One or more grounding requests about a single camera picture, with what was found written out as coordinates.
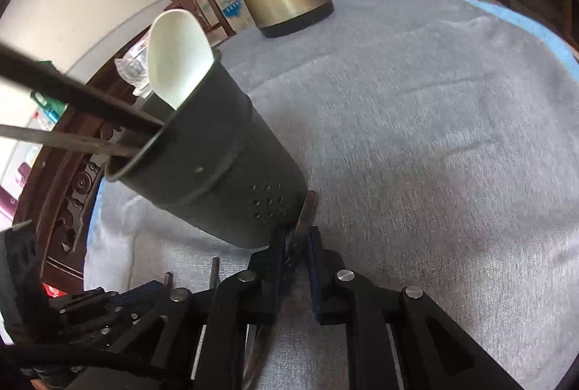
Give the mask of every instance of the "metal screw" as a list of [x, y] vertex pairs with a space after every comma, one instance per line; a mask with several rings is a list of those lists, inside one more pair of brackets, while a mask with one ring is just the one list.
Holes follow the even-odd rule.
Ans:
[[422, 297], [422, 294], [424, 294], [422, 289], [416, 286], [407, 286], [404, 292], [406, 292], [406, 295], [410, 298], [420, 298]]
[[349, 282], [350, 280], [354, 280], [354, 276], [355, 274], [349, 269], [342, 269], [336, 274], [338, 280], [341, 280], [342, 282]]
[[169, 289], [169, 290], [171, 290], [173, 288], [173, 273], [172, 272], [166, 272], [165, 273], [165, 278], [163, 279], [163, 287], [165, 289]]
[[257, 279], [257, 274], [249, 269], [241, 271], [237, 274], [237, 279], [240, 282], [252, 282], [253, 280]]
[[185, 300], [187, 297], [189, 297], [189, 290], [187, 290], [185, 288], [175, 289], [175, 290], [173, 290], [173, 292], [171, 292], [169, 297], [174, 302], [183, 302], [183, 300]]

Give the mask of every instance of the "black cable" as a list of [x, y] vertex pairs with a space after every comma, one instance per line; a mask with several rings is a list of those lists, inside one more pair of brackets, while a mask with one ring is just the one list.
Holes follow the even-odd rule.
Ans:
[[[0, 348], [5, 348], [6, 346], [0, 338]], [[17, 366], [13, 365], [7, 359], [1, 358], [0, 382], [2, 382], [2, 388], [9, 388], [10, 390], [34, 390], [30, 380], [22, 374]]]
[[129, 372], [138, 377], [159, 381], [183, 382], [183, 379], [166, 369], [139, 362], [134, 357], [109, 351], [81, 348], [72, 345], [12, 345], [0, 349], [0, 356], [20, 368], [45, 365], [88, 366]]

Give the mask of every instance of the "plastic bag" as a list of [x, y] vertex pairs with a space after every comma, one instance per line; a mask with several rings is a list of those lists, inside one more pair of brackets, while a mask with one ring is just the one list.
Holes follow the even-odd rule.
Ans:
[[115, 67], [119, 76], [135, 87], [135, 96], [147, 97], [151, 93], [149, 74], [147, 73], [148, 33], [139, 40], [123, 58], [115, 58]]

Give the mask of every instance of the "wooden chair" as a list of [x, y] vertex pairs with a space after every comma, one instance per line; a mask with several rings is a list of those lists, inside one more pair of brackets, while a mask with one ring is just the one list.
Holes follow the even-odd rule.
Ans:
[[201, 27], [206, 35], [213, 32], [214, 30], [216, 30], [220, 27], [222, 27], [223, 30], [225, 31], [225, 34], [227, 35], [226, 39], [235, 35], [235, 31], [233, 30], [233, 28], [231, 27], [231, 25], [229, 24], [229, 22], [227, 21], [227, 19], [223, 15], [223, 13], [221, 12], [221, 9], [219, 8], [216, 1], [215, 0], [207, 0], [207, 2], [211, 6], [211, 10], [214, 12], [214, 14], [217, 18], [216, 24], [211, 25], [209, 23], [209, 21], [207, 20], [207, 17], [203, 13], [203, 10], [199, 6], [199, 3], [197, 2], [197, 0], [174, 0], [171, 4], [169, 4], [169, 6], [167, 6], [165, 8], [165, 10], [185, 9], [186, 11], [189, 11], [191, 14], [193, 14], [197, 18], [197, 20], [201, 24]]

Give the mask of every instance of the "green bottle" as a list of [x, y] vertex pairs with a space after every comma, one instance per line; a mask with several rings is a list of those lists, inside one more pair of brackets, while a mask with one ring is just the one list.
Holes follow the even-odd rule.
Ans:
[[[51, 61], [41, 61], [43, 65], [49, 65], [56, 70], [54, 65]], [[63, 115], [64, 111], [66, 110], [66, 105], [59, 100], [56, 100], [52, 97], [44, 96], [42, 93], [38, 91], [32, 91], [30, 93], [30, 99], [32, 99], [35, 103], [37, 103], [45, 113], [53, 112], [57, 115], [57, 119]]]

